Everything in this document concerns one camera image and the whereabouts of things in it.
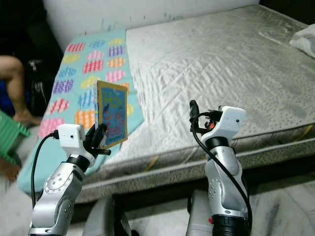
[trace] knee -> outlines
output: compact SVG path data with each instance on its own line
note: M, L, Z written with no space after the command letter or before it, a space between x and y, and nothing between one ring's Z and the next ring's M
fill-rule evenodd
M11 57L10 60L11 60L10 65L11 65L12 73L18 74L18 75L24 74L24 67L23 67L22 62L15 57Z
M24 74L23 64L19 59L12 56L0 56L1 73L6 78L12 78Z

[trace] colorful book cover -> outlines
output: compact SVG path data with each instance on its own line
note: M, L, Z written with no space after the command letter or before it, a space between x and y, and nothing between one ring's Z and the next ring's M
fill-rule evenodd
M125 86L97 81L94 85L95 128L106 124L106 139L100 148L108 149L128 139L127 90Z

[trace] yellow strap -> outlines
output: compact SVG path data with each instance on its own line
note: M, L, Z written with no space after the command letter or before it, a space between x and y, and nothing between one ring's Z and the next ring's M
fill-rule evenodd
M311 129L313 128L313 126L314 126L313 124L309 125L309 126L306 128L305 132L304 132L297 140L295 140L295 141L299 141L299 140L303 139L304 136L307 135L307 134L311 131Z
M147 168L144 170L144 172L149 171L149 170L152 168L152 166L154 166L154 164L158 161L158 159L159 159L159 155L154 156L154 157L153 157L153 160L152 160L151 163L147 166Z

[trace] white pillow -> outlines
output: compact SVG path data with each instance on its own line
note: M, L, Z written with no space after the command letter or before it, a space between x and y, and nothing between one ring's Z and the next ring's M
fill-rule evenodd
M315 58L315 24L295 33L290 45Z

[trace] black cable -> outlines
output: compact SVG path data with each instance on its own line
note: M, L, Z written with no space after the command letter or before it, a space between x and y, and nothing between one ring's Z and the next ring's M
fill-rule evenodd
M33 204L33 208L36 204L36 199L35 199L35 185L34 185L34 174L35 174L35 169L36 169L36 164L37 164L37 159L38 159L38 154L39 154L39 151L41 149L41 146L43 146L44 142L46 141L46 139L48 139L49 137L53 137L54 136L54 133L51 133L51 134L48 134L47 136L45 136L45 138L43 138L38 147L37 147L37 150L36 150L36 153L35 153L35 157L34 157L34 161L33 161L33 167L31 169L31 201L32 201L32 204Z
M249 229L252 229L252 208L251 208L251 204L249 202L248 197L246 196L246 194L244 193L243 189L241 188L241 186L239 185L239 183L236 181L236 179L233 177L233 175L230 173L230 171L228 171L228 169L216 158L216 156L214 156L207 148L206 146L203 145L203 143L199 140L196 131L195 131L195 124L198 120L199 117L201 116L208 116L208 112L203 112L198 114L192 121L191 127L192 127L192 134L193 137L195 138L195 140L197 141L197 143L199 144L199 146L201 146L201 148L210 156L210 158L212 158L215 163L217 163L218 166L220 166L220 168L224 171L224 173L230 178L230 180L232 181L232 183L235 185L235 187L237 188L237 190L240 192L241 196L244 199L244 202L246 204L247 207L247 211L248 211L248 223L249 223Z

